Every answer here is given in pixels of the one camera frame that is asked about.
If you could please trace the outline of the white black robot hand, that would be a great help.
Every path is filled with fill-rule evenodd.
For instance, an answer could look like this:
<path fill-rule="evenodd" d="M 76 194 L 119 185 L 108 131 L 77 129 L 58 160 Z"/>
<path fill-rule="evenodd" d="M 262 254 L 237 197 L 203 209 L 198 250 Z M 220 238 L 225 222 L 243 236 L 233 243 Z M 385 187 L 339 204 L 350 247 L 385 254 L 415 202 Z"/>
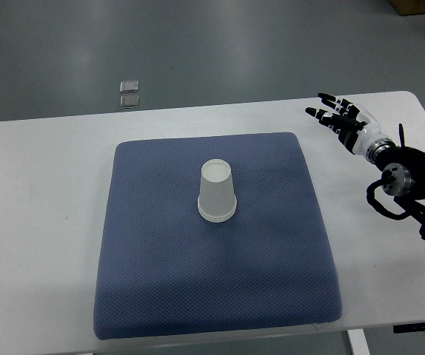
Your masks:
<path fill-rule="evenodd" d="M 315 118 L 320 125 L 332 130 L 339 142 L 354 155 L 361 155 L 375 164 L 377 155 L 395 143 L 381 132 L 381 126 L 373 115 L 362 106 L 326 93 L 318 93 L 321 103 L 329 108 L 307 107 L 305 113 Z"/>

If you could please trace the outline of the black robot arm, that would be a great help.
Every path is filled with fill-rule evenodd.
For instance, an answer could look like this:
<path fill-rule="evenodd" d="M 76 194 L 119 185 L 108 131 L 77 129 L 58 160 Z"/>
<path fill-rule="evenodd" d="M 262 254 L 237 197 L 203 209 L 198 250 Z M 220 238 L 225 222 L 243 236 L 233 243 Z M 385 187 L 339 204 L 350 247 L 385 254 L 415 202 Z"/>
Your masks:
<path fill-rule="evenodd" d="M 419 234 L 425 240 L 425 152 L 386 143 L 369 154 L 369 160 L 381 171 L 381 178 L 367 187 L 367 202 L 384 217 L 403 220 L 413 217 L 421 227 Z M 396 214 L 387 210 L 375 198 L 381 187 L 404 211 Z"/>

